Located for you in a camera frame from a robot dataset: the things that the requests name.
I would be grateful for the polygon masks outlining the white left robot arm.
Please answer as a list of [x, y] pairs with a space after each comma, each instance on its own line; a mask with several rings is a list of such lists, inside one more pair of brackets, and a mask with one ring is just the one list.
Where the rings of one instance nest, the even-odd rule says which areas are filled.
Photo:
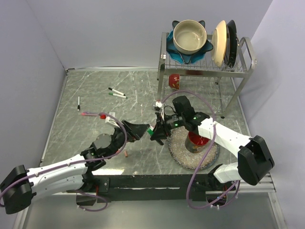
[[92, 190], [92, 172], [106, 165], [106, 160], [118, 155], [128, 142], [140, 140], [149, 128], [149, 124], [123, 120], [113, 134], [99, 135], [76, 156], [44, 167], [14, 167], [0, 184], [0, 206], [6, 214], [15, 214], [27, 208], [33, 199], [58, 192]]

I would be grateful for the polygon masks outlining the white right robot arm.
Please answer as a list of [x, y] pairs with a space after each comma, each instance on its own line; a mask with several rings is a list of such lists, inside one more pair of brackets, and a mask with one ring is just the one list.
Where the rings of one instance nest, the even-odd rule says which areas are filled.
[[157, 119], [150, 140], [163, 145], [163, 140], [171, 135], [173, 129], [185, 127], [197, 136], [213, 140], [237, 158], [236, 163], [220, 165], [215, 169], [208, 179], [212, 189], [219, 190], [226, 182], [235, 180], [255, 186], [274, 167], [270, 150], [261, 136], [240, 134], [216, 122], [209, 115], [195, 111], [185, 95], [174, 98], [173, 105], [174, 114], [166, 115], [163, 103], [155, 103]]

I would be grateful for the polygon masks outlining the small black capped marker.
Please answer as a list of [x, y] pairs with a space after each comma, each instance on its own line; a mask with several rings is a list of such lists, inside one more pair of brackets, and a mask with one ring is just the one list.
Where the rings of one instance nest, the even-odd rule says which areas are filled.
[[77, 111], [81, 110], [81, 97], [78, 96], [78, 104], [77, 104]]

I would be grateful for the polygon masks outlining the green and black highlighter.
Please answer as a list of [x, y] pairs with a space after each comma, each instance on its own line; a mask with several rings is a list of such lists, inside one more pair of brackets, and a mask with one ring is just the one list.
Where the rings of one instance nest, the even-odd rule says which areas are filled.
[[147, 132], [148, 132], [148, 134], [149, 134], [150, 136], [153, 135], [153, 130], [152, 130], [152, 129], [149, 128], [149, 129], [147, 130]]

